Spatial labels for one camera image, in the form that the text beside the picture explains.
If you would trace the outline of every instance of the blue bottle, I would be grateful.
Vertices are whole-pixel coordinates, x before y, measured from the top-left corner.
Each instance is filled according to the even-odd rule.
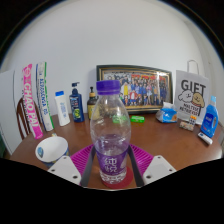
[[[76,87],[79,82],[72,83],[72,87]],[[69,96],[72,116],[75,122],[84,121],[84,114],[82,108],[82,95],[78,93],[78,90],[74,88],[72,94]]]
[[[218,125],[218,121],[219,116],[216,109],[216,97],[211,96],[211,102],[206,108],[206,114],[201,125],[201,131],[209,138],[212,138],[215,134],[215,129]]]

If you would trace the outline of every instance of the framed photo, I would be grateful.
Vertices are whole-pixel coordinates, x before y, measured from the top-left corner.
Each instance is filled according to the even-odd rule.
[[[129,114],[156,113],[173,103],[170,71],[133,65],[97,65],[97,81],[119,80],[120,99]]]

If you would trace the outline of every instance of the pink packaging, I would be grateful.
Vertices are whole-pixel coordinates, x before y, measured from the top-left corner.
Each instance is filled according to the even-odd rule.
[[[23,68],[23,100],[26,107],[26,113],[28,116],[30,129],[34,135],[35,139],[39,139],[43,136],[43,132],[41,130],[34,102],[32,97],[32,85],[31,85],[31,69],[32,64],[29,64],[27,67]]]

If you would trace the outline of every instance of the wooden table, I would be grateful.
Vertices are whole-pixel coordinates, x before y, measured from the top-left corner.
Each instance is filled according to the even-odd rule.
[[[54,130],[44,132],[41,139],[34,139],[30,133],[17,147],[10,157],[10,160],[22,162],[37,166],[43,170],[48,168],[37,159],[35,155],[36,146],[45,138],[51,137],[52,133],[65,138],[68,141],[70,155],[73,155],[80,149],[92,144],[90,136],[90,120],[87,114],[84,114],[85,121],[81,123],[71,122],[66,126],[59,125],[58,116],[52,116]],[[180,120],[177,123],[160,123],[155,114],[145,114],[144,123],[131,122],[131,141],[130,143],[144,149],[153,156],[162,155],[177,171],[187,166],[220,159],[222,148],[218,142],[221,132],[221,126],[218,126],[213,136],[213,144],[207,145],[197,134],[200,132],[200,126],[195,125],[194,131],[188,131],[179,128]],[[132,169],[131,159],[127,157],[127,166]],[[106,187],[99,175],[99,163],[95,154],[92,170],[88,182],[88,188],[109,189]],[[124,189],[136,188],[136,182],[133,181]]]

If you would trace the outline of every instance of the plastic bottle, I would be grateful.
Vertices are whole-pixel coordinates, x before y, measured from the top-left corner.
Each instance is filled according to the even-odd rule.
[[[91,92],[89,93],[89,100],[87,101],[87,110],[88,110],[89,119],[91,120],[92,112],[96,105],[97,98],[96,98],[96,94],[93,92],[92,86],[90,87],[90,89],[91,89]]]
[[[121,182],[127,172],[127,150],[131,138],[128,112],[119,98],[119,80],[96,83],[99,99],[90,121],[90,133],[100,165],[100,176],[109,184]]]
[[[64,126],[70,122],[64,91],[55,93],[55,103],[58,111],[59,124],[60,126]]]
[[[72,87],[76,87],[79,82],[72,83]],[[69,96],[72,116],[75,122],[82,122],[85,120],[82,108],[82,95],[74,88],[72,94]]]
[[[219,116],[216,109],[216,97],[211,96],[211,102],[206,108],[206,114],[201,125],[201,131],[209,138],[212,138],[215,134],[218,121]]]

